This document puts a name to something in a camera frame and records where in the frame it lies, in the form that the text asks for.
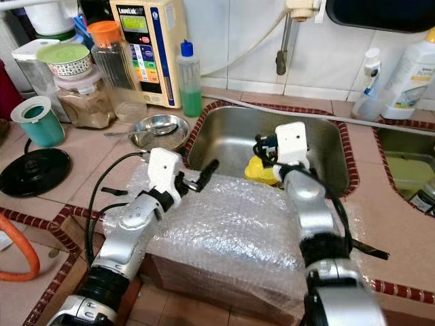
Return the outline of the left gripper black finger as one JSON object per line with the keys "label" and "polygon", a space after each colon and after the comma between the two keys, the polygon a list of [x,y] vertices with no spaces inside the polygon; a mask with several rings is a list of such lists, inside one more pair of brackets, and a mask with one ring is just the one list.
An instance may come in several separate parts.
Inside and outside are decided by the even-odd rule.
{"label": "left gripper black finger", "polygon": [[200,175],[198,180],[196,180],[196,189],[203,190],[205,186],[208,184],[209,180],[211,180],[215,171],[220,167],[220,161],[212,160],[206,165],[204,170],[200,171]]}

